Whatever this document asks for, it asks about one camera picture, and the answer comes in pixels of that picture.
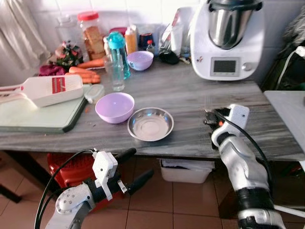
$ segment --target blue bottle cap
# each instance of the blue bottle cap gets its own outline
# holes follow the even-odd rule
[[[122,34],[117,31],[113,31],[107,37],[108,45],[110,49],[120,49],[125,46],[125,39]]]

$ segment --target storage box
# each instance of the storage box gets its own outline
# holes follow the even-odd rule
[[[164,167],[165,159],[160,160],[161,173],[164,180],[169,182],[184,182],[184,183],[203,183],[212,169],[215,167],[212,161],[191,161],[191,160],[175,160],[176,167]],[[186,162],[189,168],[184,168],[183,162]]]

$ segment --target small purple bowl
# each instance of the small purple bowl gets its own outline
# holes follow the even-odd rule
[[[134,98],[130,94],[116,92],[105,95],[95,105],[95,112],[107,123],[126,121],[133,113]]]
[[[127,62],[131,68],[137,71],[144,71],[153,62],[153,54],[149,51],[137,51],[127,56]]]

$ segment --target teal water bottle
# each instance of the teal water bottle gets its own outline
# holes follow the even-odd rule
[[[123,60],[123,68],[124,68],[124,79],[130,77],[129,65],[127,63],[127,56],[125,51],[125,39],[122,34],[117,31],[111,32],[107,37],[108,45],[111,51],[111,56],[113,61],[119,60],[120,55]]]

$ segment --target red label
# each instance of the red label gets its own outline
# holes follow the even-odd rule
[[[66,91],[65,77],[52,78],[53,94]]]

